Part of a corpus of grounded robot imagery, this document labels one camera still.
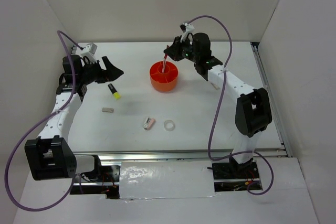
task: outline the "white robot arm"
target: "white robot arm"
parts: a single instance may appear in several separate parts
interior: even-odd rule
[[[253,154],[260,138],[269,123],[272,122],[268,93],[264,88],[255,89],[224,69],[223,63],[212,56],[211,42],[207,34],[191,34],[190,23],[181,26],[182,36],[175,37],[173,44],[164,50],[174,61],[190,60],[206,81],[216,87],[222,87],[226,73],[225,92],[236,103],[235,123],[241,133],[237,139],[233,154],[246,152],[230,158],[237,169],[244,168],[252,162]]]
[[[230,96],[234,103],[237,103],[238,98],[242,94],[253,93],[255,88],[246,84],[230,71],[224,70],[223,65],[214,66],[208,71],[208,81],[217,87],[223,86],[224,71],[226,71],[226,89],[225,92]],[[254,134],[252,137],[239,134],[236,139],[236,145],[232,153],[254,151],[262,132]],[[233,156],[238,164],[244,164],[251,160],[253,153],[243,153]]]
[[[94,57],[96,47],[91,43],[84,47],[81,57],[71,55],[76,75],[75,93],[68,105],[60,110],[72,91],[69,60],[63,58],[64,73],[59,78],[53,109],[57,114],[49,119],[36,139],[28,140],[25,144],[29,167],[35,180],[73,178],[75,174],[93,171],[99,162],[94,156],[75,157],[67,143],[70,127],[87,91],[86,85],[114,81],[124,74],[106,56],[102,57],[106,70],[101,69],[99,61],[95,61]]]

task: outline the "white enclosure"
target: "white enclosure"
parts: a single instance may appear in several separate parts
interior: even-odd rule
[[[0,0],[0,5],[0,222],[12,223],[16,207],[5,193],[5,163],[20,137],[53,107],[64,55],[56,30],[64,28],[45,0]],[[21,146],[9,176],[17,199],[28,169]]]
[[[233,40],[260,41],[278,0],[48,0],[66,30],[81,41],[170,41],[178,25],[208,14],[224,20]],[[200,20],[213,40],[220,27]]]
[[[334,223],[336,0],[280,0],[259,53],[320,223]]]

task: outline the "purple cable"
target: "purple cable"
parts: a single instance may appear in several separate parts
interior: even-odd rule
[[[77,47],[79,47],[80,49],[83,50],[82,47],[80,47],[76,42],[73,41],[73,39],[71,39],[68,35],[66,35],[65,33],[63,33],[62,31],[57,31],[57,35],[64,47],[65,52],[67,53],[69,62],[70,62],[70,67],[71,67],[71,74],[72,74],[72,89],[71,89],[71,94],[69,99],[66,101],[66,103],[59,109],[59,111],[63,110],[71,101],[72,97],[74,96],[75,93],[75,86],[76,86],[76,76],[75,76],[75,68],[74,68],[74,63],[72,62],[71,59],[71,54],[62,38],[61,35],[64,35],[65,37],[67,37],[71,42],[73,42]],[[44,122],[48,121],[50,118],[52,118],[54,115],[56,115],[59,111],[55,111],[53,113],[51,113],[50,115],[46,116],[45,118],[43,118],[41,121],[39,121],[38,123],[36,123],[33,127],[31,127],[19,140],[19,142],[17,142],[17,144],[14,146],[12,152],[9,155],[9,158],[7,160],[7,164],[6,164],[6,168],[5,168],[5,188],[7,191],[7,194],[10,198],[10,200],[13,202],[13,204],[15,206],[17,206],[18,208],[25,210],[25,211],[30,211],[30,212],[40,212],[40,211],[44,211],[44,210],[48,210],[54,206],[56,206],[57,204],[59,204],[60,202],[62,202],[62,200],[64,200],[68,194],[70,193],[73,184],[75,182],[75,177],[72,179],[71,181],[71,185],[69,187],[69,189],[67,190],[67,192],[55,203],[51,204],[50,206],[47,207],[42,207],[42,208],[30,208],[30,207],[25,207],[23,205],[21,205],[13,196],[12,192],[10,191],[11,189],[9,188],[9,182],[8,182],[8,173],[9,173],[9,166],[11,165],[12,159],[14,157],[15,152],[17,151],[17,149],[19,148],[19,146],[21,145],[21,143],[24,141],[24,139],[37,127],[39,127],[41,124],[43,124]]]
[[[210,19],[213,19],[215,21],[217,21],[223,28],[224,30],[226,31],[226,34],[227,34],[227,37],[229,38],[229,43],[230,43],[230,52],[229,52],[229,55],[224,63],[224,69],[226,68],[230,58],[231,58],[231,55],[232,55],[232,39],[231,39],[231,35],[228,31],[228,29],[226,28],[226,26],[217,18],[213,17],[213,16],[210,16],[210,15],[202,15],[202,16],[198,16],[196,18],[193,18],[192,20],[190,20],[188,22],[188,24],[190,24],[191,22],[195,21],[195,20],[198,20],[200,18],[210,18]],[[218,105],[217,105],[217,110],[216,110],[216,113],[215,113],[215,118],[214,118],[214,122],[212,124],[212,127],[211,127],[211,131],[210,131],[210,136],[209,136],[209,142],[208,142],[208,157],[210,160],[212,161],[220,161],[220,160],[223,160],[223,159],[226,159],[226,158],[230,158],[230,157],[233,157],[233,156],[236,156],[236,155],[239,155],[239,154],[245,154],[245,153],[255,153],[257,154],[259,157],[261,157],[265,162],[266,164],[268,165],[270,171],[271,171],[271,183],[269,184],[268,188],[266,190],[264,190],[263,192],[261,193],[253,193],[251,192],[249,189],[250,189],[250,186],[255,184],[255,183],[258,183],[258,182],[253,182],[251,184],[249,184],[247,186],[247,191],[250,193],[250,194],[253,194],[253,195],[263,195],[265,193],[267,193],[272,185],[273,185],[273,182],[274,182],[274,172],[273,172],[273,169],[272,169],[272,166],[271,164],[265,159],[264,156],[262,156],[260,153],[256,152],[256,151],[245,151],[245,152],[237,152],[237,153],[231,153],[227,156],[224,156],[224,157],[219,157],[219,158],[214,158],[211,156],[211,143],[212,143],[212,138],[213,138],[213,135],[214,135],[214,132],[215,132],[215,127],[216,127],[216,123],[217,123],[217,119],[218,119],[218,115],[219,115],[219,111],[220,111],[220,107],[222,105],[222,101],[223,101],[223,97],[224,97],[224,91],[225,91],[225,86],[226,86],[226,71],[224,71],[224,81],[223,81],[223,87],[222,87],[222,91],[221,91],[221,95],[219,97],[219,101],[218,101]]]

